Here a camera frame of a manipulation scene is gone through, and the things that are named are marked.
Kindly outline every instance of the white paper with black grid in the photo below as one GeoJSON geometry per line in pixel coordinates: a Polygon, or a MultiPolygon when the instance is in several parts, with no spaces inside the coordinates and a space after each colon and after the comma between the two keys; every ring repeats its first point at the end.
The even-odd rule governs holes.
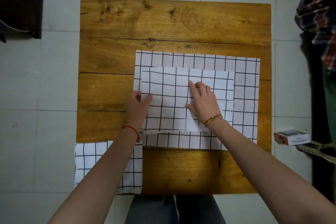
{"type": "Polygon", "coordinates": [[[185,104],[191,103],[189,81],[203,82],[215,92],[223,117],[233,119],[234,72],[176,67],[144,67],[141,70],[141,98],[153,95],[145,134],[169,132],[208,132],[185,104]]]}
{"type": "MultiPolygon", "coordinates": [[[[96,162],[111,146],[113,141],[97,143],[76,143],[75,146],[75,186],[91,170],[96,162]]],[[[124,175],[118,186],[119,194],[141,194],[142,191],[142,141],[136,143],[128,161],[124,175]]]]}
{"type": "Polygon", "coordinates": [[[247,138],[257,143],[260,59],[136,51],[133,89],[141,90],[140,78],[143,67],[160,66],[235,72],[233,122],[230,122],[230,124],[247,138]]]}

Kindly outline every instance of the gray pants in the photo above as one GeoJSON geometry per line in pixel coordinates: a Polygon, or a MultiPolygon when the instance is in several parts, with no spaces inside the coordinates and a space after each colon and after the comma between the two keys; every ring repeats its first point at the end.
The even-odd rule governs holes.
{"type": "Polygon", "coordinates": [[[212,195],[136,195],[125,224],[225,224],[212,195]]]}

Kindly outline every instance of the forearm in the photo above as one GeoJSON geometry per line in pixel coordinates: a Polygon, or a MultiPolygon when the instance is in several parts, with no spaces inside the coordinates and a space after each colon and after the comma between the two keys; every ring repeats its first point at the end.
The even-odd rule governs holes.
{"type": "Polygon", "coordinates": [[[136,140],[136,133],[124,128],[49,223],[104,223],[136,140]]]}
{"type": "Polygon", "coordinates": [[[225,120],[214,120],[211,128],[279,223],[335,222],[334,205],[302,177],[225,120]]]}

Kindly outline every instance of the wooden table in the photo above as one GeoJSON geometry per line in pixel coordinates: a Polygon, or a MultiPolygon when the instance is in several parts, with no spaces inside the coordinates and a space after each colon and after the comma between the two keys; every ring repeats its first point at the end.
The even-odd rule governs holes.
{"type": "MultiPolygon", "coordinates": [[[[81,0],[77,142],[119,133],[136,50],[260,58],[257,143],[271,151],[271,5],[81,0]]],[[[144,147],[142,192],[255,190],[227,151],[144,147]]]]}

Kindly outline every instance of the cardboard box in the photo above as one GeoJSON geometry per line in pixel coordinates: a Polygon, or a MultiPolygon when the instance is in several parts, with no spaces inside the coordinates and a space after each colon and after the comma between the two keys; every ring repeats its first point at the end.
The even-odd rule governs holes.
{"type": "Polygon", "coordinates": [[[309,134],[297,130],[275,132],[274,140],[279,144],[289,146],[310,143],[309,134]]]}

